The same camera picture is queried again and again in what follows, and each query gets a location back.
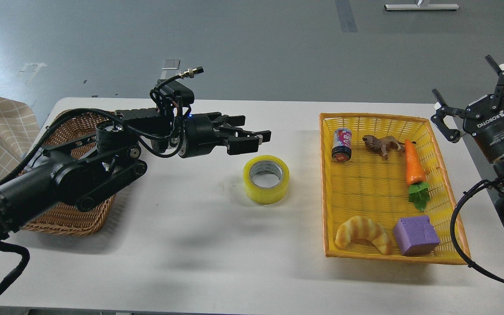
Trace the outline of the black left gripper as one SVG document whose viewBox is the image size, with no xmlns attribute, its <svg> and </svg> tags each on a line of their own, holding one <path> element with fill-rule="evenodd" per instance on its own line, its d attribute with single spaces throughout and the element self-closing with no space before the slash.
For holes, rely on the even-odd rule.
<svg viewBox="0 0 504 315">
<path fill-rule="evenodd" d="M 184 136 L 178 155 L 183 159 L 208 155 L 217 146 L 226 146 L 228 155 L 257 152 L 260 145 L 270 142 L 272 132 L 240 131 L 245 120 L 244 115 L 190 114 L 184 123 Z M 229 134 L 225 139 L 219 134 L 222 129 L 236 130 L 237 132 Z"/>
</svg>

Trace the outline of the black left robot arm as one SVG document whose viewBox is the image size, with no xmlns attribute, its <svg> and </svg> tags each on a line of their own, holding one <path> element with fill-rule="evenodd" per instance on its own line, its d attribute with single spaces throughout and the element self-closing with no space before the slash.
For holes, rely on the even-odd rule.
<svg viewBox="0 0 504 315">
<path fill-rule="evenodd" d="M 30 260 L 22 246 L 6 243 L 55 205 L 86 213 L 141 178 L 146 149 L 159 158 L 208 155 L 225 146 L 228 155 L 257 152 L 270 131 L 246 131 L 245 116 L 220 112 L 192 114 L 195 96 L 180 84 L 182 74 L 158 80 L 149 96 L 154 107 L 116 110 L 80 108 L 57 118 L 38 143 L 0 180 L 0 252 L 21 256 L 0 282 L 0 296 Z"/>
</svg>

